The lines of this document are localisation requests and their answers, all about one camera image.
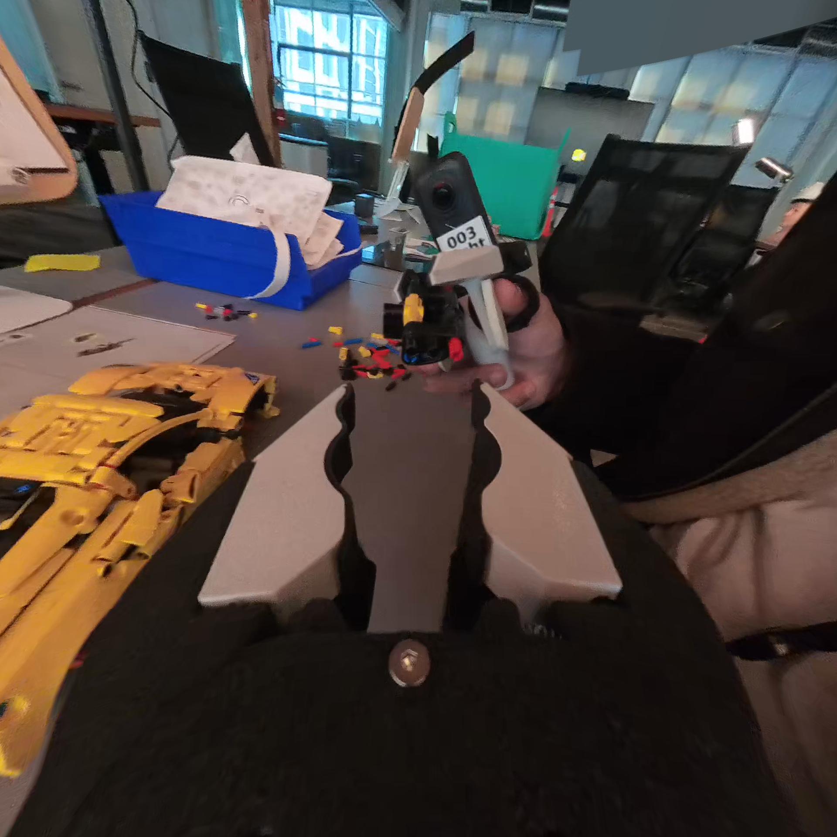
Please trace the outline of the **white printed paper bag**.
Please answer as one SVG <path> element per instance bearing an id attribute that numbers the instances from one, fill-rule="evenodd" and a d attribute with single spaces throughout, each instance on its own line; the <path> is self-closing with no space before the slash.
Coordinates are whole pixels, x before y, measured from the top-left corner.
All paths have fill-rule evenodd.
<path id="1" fill-rule="evenodd" d="M 358 255 L 362 246 L 338 241 L 344 223 L 327 214 L 332 191 L 323 176 L 256 162 L 248 133 L 232 147 L 233 159 L 181 156 L 155 207 L 214 221 L 263 229 L 276 248 L 270 282 L 247 299 L 276 296 L 291 279 L 290 239 L 306 269 L 319 269 Z"/>

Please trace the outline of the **black monitor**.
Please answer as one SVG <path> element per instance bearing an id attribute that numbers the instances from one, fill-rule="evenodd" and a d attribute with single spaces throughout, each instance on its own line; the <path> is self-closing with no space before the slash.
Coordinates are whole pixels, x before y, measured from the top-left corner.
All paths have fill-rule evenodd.
<path id="1" fill-rule="evenodd" d="M 257 162 L 275 165 L 241 65 L 194 54 L 145 33 L 139 37 L 185 154 L 231 161 L 231 149 L 247 134 Z"/>

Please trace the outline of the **teal plastic bin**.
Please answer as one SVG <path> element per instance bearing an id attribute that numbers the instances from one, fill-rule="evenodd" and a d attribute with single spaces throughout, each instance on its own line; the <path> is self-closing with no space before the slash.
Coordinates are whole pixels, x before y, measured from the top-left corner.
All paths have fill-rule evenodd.
<path id="1" fill-rule="evenodd" d="M 546 147 L 480 138 L 460 133 L 455 115 L 447 112 L 440 155 L 459 152 L 467 159 L 487 215 L 502 235 L 537 241 L 570 134 L 568 129 Z"/>

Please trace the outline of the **person's right hand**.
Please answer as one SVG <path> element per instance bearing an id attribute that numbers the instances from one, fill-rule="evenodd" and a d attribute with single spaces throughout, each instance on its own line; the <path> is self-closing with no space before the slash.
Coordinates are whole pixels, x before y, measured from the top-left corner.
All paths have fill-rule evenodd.
<path id="1" fill-rule="evenodd" d="M 539 294 L 539 308 L 526 328 L 509 335 L 509 365 L 514 381 L 507 384 L 501 364 L 476 365 L 462 361 L 444 371 L 439 366 L 419 366 L 424 389 L 438 394 L 466 395 L 474 382 L 485 382 L 515 408 L 538 408 L 558 395 L 566 377 L 568 344 L 561 323 L 548 299 Z"/>

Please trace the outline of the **small black yellow brick assembly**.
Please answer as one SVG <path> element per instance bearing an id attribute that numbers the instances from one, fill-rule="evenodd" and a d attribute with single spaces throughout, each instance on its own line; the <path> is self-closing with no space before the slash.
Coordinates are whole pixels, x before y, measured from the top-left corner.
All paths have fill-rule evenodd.
<path id="1" fill-rule="evenodd" d="M 465 313 L 453 286 L 435 286 L 429 274 L 403 272 L 395 302 L 383 306 L 382 333 L 400 344 L 403 363 L 449 369 L 465 356 Z"/>

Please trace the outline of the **large pile of toy bricks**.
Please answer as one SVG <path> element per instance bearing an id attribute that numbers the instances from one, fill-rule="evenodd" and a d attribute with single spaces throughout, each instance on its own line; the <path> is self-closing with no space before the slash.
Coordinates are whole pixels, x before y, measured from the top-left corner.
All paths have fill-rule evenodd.
<path id="1" fill-rule="evenodd" d="M 323 335 L 309 336 L 299 344 L 299 350 L 319 348 L 329 348 L 336 356 L 341 382 L 382 381 L 385 391 L 392 392 L 413 377 L 401 360 L 402 341 L 382 332 L 361 337 L 344 327 L 330 326 Z"/>

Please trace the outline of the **building instruction booklet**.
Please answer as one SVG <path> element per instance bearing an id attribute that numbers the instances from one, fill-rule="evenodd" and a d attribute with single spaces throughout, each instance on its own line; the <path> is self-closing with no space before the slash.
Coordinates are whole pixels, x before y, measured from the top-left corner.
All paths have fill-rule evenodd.
<path id="1" fill-rule="evenodd" d="M 206 361 L 230 346 L 223 331 L 88 306 L 1 337 L 1 417 L 66 392 L 89 371 L 150 361 Z"/>

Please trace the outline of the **yellow toy brick car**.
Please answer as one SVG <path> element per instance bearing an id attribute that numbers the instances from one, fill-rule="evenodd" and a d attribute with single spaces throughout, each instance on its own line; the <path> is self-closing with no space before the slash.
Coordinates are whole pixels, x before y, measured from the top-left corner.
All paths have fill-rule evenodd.
<path id="1" fill-rule="evenodd" d="M 245 463 L 275 398 L 240 367 L 114 365 L 2 420 L 2 777 L 35 759 L 89 636 Z"/>

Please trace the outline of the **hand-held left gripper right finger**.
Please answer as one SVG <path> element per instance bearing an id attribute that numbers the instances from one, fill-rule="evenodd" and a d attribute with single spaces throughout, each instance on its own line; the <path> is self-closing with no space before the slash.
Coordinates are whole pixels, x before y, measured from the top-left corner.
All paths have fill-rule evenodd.
<path id="1" fill-rule="evenodd" d="M 525 623 L 554 602 L 615 600 L 622 579 L 571 455 L 493 387 L 472 389 L 475 431 L 450 559 L 446 623 L 474 624 L 491 598 Z"/>

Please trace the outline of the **yellow tape strip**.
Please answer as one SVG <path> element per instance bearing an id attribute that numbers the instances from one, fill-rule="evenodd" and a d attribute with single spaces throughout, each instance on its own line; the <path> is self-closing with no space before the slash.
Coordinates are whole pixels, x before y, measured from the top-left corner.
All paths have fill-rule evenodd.
<path id="1" fill-rule="evenodd" d="M 101 259 L 99 255 L 57 255 L 42 254 L 29 256 L 24 263 L 26 273 L 43 271 L 89 272 L 99 269 Z"/>

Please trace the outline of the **black office chair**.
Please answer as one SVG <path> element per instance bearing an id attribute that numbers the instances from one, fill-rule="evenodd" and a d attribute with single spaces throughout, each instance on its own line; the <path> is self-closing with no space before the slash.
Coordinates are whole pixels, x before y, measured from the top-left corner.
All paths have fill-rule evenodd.
<path id="1" fill-rule="evenodd" d="M 541 291 L 639 325 L 748 150 L 608 134 L 539 256 Z"/>

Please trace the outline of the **white shirt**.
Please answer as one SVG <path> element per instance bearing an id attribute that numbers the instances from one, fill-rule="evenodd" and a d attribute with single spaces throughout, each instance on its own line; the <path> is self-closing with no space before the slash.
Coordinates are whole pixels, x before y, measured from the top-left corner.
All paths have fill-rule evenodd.
<path id="1" fill-rule="evenodd" d="M 695 589 L 726 641 L 836 616 L 836 434 L 766 466 L 626 506 Z M 835 835 L 835 651 L 738 660 L 780 787 L 807 835 Z"/>

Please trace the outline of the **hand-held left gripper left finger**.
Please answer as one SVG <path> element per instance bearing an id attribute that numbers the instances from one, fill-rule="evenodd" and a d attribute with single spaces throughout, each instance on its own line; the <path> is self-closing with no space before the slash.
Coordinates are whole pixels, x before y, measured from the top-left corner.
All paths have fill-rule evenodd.
<path id="1" fill-rule="evenodd" d="M 355 392 L 341 384 L 258 454 L 197 601 L 267 604 L 288 620 L 310 601 L 368 622 L 376 567 L 343 481 L 353 461 Z"/>

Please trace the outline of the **black fleece-lined jacket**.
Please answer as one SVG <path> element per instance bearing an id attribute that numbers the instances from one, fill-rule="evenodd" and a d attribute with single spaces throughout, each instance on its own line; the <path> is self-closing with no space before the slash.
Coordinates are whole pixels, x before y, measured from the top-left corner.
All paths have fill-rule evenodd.
<path id="1" fill-rule="evenodd" d="M 773 463 L 835 431 L 835 179 L 783 242 L 744 280 L 721 322 L 759 352 L 759 395 L 753 441 L 716 474 L 696 485 L 637 501 L 656 500 L 704 487 Z M 835 622 L 808 629 L 769 629 L 763 638 L 726 641 L 738 660 L 765 661 L 791 650 L 835 651 Z"/>

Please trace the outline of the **large paned window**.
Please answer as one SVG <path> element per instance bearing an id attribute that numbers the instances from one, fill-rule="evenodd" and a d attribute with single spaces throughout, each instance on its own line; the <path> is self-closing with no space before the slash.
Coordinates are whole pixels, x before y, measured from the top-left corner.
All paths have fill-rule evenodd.
<path id="1" fill-rule="evenodd" d="M 390 26 L 372 3 L 272 2 L 269 26 L 286 111 L 382 129 Z"/>

